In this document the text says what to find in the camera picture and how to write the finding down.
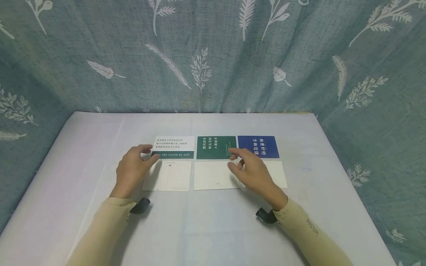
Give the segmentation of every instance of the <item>white table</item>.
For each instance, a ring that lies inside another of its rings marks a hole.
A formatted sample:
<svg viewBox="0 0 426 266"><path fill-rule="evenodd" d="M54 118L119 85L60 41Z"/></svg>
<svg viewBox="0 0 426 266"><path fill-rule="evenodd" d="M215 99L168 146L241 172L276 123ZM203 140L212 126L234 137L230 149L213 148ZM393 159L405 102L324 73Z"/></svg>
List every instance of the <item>white table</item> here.
<svg viewBox="0 0 426 266"><path fill-rule="evenodd" d="M115 183L122 155L155 136L272 135L287 195L356 266L395 265L313 114L74 113L0 237L0 265L64 265ZM141 192L113 265L304 265L270 209L246 189Z"/></svg>

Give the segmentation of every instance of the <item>white paper sheet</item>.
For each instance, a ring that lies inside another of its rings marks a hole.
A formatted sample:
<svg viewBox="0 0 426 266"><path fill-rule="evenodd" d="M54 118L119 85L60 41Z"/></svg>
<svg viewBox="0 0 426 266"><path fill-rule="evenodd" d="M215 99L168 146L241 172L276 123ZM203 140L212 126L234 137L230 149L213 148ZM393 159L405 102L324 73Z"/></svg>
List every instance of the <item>white paper sheet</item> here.
<svg viewBox="0 0 426 266"><path fill-rule="evenodd" d="M159 160L144 179L142 190L189 191L192 161Z"/></svg>
<svg viewBox="0 0 426 266"><path fill-rule="evenodd" d="M194 190L236 189L245 186L228 169L229 161L194 163ZM280 188L287 187L281 161L263 161L274 183Z"/></svg>

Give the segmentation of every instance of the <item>green card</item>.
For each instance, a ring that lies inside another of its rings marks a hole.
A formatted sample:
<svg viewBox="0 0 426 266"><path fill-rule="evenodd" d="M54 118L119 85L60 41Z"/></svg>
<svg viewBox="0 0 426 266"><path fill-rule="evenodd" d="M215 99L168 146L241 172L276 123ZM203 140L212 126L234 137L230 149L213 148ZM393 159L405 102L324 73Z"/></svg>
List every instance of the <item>green card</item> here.
<svg viewBox="0 0 426 266"><path fill-rule="evenodd" d="M197 159L229 159L229 148L236 148L235 136L198 137Z"/></svg>

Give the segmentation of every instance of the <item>leaf print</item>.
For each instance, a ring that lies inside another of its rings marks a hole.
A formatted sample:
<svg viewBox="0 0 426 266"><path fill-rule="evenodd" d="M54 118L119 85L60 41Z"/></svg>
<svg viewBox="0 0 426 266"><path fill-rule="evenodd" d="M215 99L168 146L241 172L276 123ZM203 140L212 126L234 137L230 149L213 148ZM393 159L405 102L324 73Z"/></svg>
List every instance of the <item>leaf print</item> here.
<svg viewBox="0 0 426 266"><path fill-rule="evenodd" d="M89 63L89 65L96 70L96 72L98 72L99 74L101 74L102 76L110 79L112 78L114 75L117 77L122 77L122 78L126 78L117 74L114 74L114 71L109 68L109 67L104 67L103 65L100 65L96 62L92 62L92 61L87 61Z"/></svg>
<svg viewBox="0 0 426 266"><path fill-rule="evenodd" d="M9 38L11 38L11 39L15 39L15 37L12 35L12 34L10 34L10 32L8 32L5 28L4 28L4 25L1 23L1 20L0 20L0 30L1 31L3 31L3 33L4 34L6 34Z"/></svg>
<svg viewBox="0 0 426 266"><path fill-rule="evenodd" d="M383 8L382 6L376 7L376 9L373 11L370 18L368 19L367 26L360 33L358 33L355 38L353 38L353 40L349 43L349 47L351 47L352 43L368 29L371 29L372 31L387 32L393 28L387 23L378 23L380 20L387 17L392 17L392 21L408 23L411 22L412 17L408 12L404 12L404 9L414 4L418 4L418 8L426 7L426 0L408 0L405 5L398 8L400 3L401 0L392 0L390 5L386 5Z"/></svg>
<svg viewBox="0 0 426 266"><path fill-rule="evenodd" d="M366 77L362 84L358 82L358 87L352 90L348 100L346 100L346 108L344 111L346 111L346 109L353 109L354 104L358 107L361 107L361 104L367 106L371 103L371 100L367 99L367 97L373 97L373 92L375 92L371 90L371 88L377 88L383 85L387 80L388 78L386 77L380 77L377 81L374 78L368 81L368 77Z"/></svg>
<svg viewBox="0 0 426 266"><path fill-rule="evenodd" d="M165 6L160 9L158 9L158 6L160 5L162 0L148 0L148 3L150 4L150 7L152 7L154 11L154 18L153 18L153 29L154 34L157 36L157 28L155 26L155 23L157 21L157 15L160 15L161 17L165 17L167 15L171 15L175 13L175 8L170 6ZM170 2L177 2L178 0L168 0Z"/></svg>
<svg viewBox="0 0 426 266"><path fill-rule="evenodd" d="M5 96L4 90L0 85L0 114L4 113L4 116L16 121L22 121L23 124L34 123L34 117L29 114L30 108L27 107L28 101L25 100L24 96L21 96L17 101L17 95L8 93Z"/></svg>
<svg viewBox="0 0 426 266"><path fill-rule="evenodd" d="M347 169L346 173L353 186L362 187L362 183L368 182L367 176L371 174L371 171L367 169L362 170L361 165L357 163L353 170Z"/></svg>
<svg viewBox="0 0 426 266"><path fill-rule="evenodd" d="M348 71L346 70L345 62L339 56L334 55L332 59L339 71L339 81L337 82L337 101L340 102L340 96L342 96L343 89L345 88Z"/></svg>
<svg viewBox="0 0 426 266"><path fill-rule="evenodd" d="M247 31L247 27L250 24L251 16L254 11L254 2L256 0L242 0L242 7L240 7L241 13L240 15L240 28L242 28L242 40L245 41L245 33Z"/></svg>
<svg viewBox="0 0 426 266"><path fill-rule="evenodd" d="M91 112L92 113L106 113L106 111L102 110L102 108L97 106L97 105L95 106L94 110L91 110Z"/></svg>
<svg viewBox="0 0 426 266"><path fill-rule="evenodd" d="M194 76L195 84L200 88L201 93L203 93L203 88L205 86L204 82L209 81L208 77L211 77L212 71L206 70L209 68L207 65L207 47L204 50L201 50L201 56L197 55L196 58L192 57L192 68L191 73Z"/></svg>
<svg viewBox="0 0 426 266"><path fill-rule="evenodd" d="M3 132L0 131L0 140L2 141L12 141L12 140L17 140L20 137L25 137L26 134L24 135L19 135L16 133L7 133L7 132Z"/></svg>
<svg viewBox="0 0 426 266"><path fill-rule="evenodd" d="M276 10L276 8L277 8L277 7L278 7L278 5L279 5L279 2L280 2L280 0L278 0L278 2L276 3L276 6L274 7L275 0L270 0L270 1L269 1L269 3L271 4L271 15L270 15L270 17L269 17L268 24L266 25L265 32L263 33L262 40L263 40L263 38L265 38L266 30L268 29L269 25L271 25L271 24L272 24L272 23L274 23L275 21L283 21L283 20L286 20L286 19L290 16L290 14L289 14L289 13L285 13L285 14L284 14L284 12L286 11L286 9L288 8L288 5L289 5L290 3L287 3L287 4L283 5L283 6L282 6L282 7L278 10L278 12L274 15L275 10Z"/></svg>
<svg viewBox="0 0 426 266"><path fill-rule="evenodd" d="M160 8L160 10L157 12L158 15L164 17L167 15L171 15L175 13L175 8L174 7L170 7L170 6L165 6Z"/></svg>
<svg viewBox="0 0 426 266"><path fill-rule="evenodd" d="M386 230L386 235L390 237L394 242L404 243L406 240L403 236L403 234L398 233L396 229L392 230L392 233L390 233L388 230Z"/></svg>
<svg viewBox="0 0 426 266"><path fill-rule="evenodd" d="M153 44L148 43L148 44L145 44L145 46L148 47L149 50L153 51L156 55L158 55L161 58L161 60L163 60L167 64L167 66L170 68L173 74L175 74L175 76L183 85L191 89L191 87L188 86L188 82L182 75L182 72L179 70L177 65L170 58L168 58L165 54L160 52L160 50L157 47L155 47L155 45Z"/></svg>
<svg viewBox="0 0 426 266"><path fill-rule="evenodd" d="M286 76L286 74L282 69L279 69L276 66L273 67L273 79L276 82L285 81L285 83L287 83L287 85L289 85L291 87L291 85L288 84L288 82L285 80L285 76Z"/></svg>
<svg viewBox="0 0 426 266"><path fill-rule="evenodd" d="M246 109L241 110L240 113L247 113L247 114L249 114L249 113L251 113L251 109L250 109L250 107L247 107Z"/></svg>
<svg viewBox="0 0 426 266"><path fill-rule="evenodd" d="M31 0L25 0L25 2L31 7L31 10L34 13L35 18L37 19L38 24L40 24L40 27L43 30L44 34L47 34L38 16L44 10L51 10L53 8L53 2L49 0L45 2L43 2L43 0L35 0L34 6L32 5Z"/></svg>

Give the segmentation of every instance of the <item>sleeve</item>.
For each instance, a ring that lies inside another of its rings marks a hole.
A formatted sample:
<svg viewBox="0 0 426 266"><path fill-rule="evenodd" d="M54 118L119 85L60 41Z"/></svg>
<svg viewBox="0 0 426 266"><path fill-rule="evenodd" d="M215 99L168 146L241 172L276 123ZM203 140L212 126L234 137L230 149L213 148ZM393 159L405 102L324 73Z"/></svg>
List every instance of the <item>sleeve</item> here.
<svg viewBox="0 0 426 266"><path fill-rule="evenodd" d="M130 199L106 199L95 213L66 266L109 265L114 245L126 227L127 217L135 205Z"/></svg>
<svg viewBox="0 0 426 266"><path fill-rule="evenodd" d="M346 254L313 221L303 208L288 199L275 217L299 246L310 266L353 266Z"/></svg>

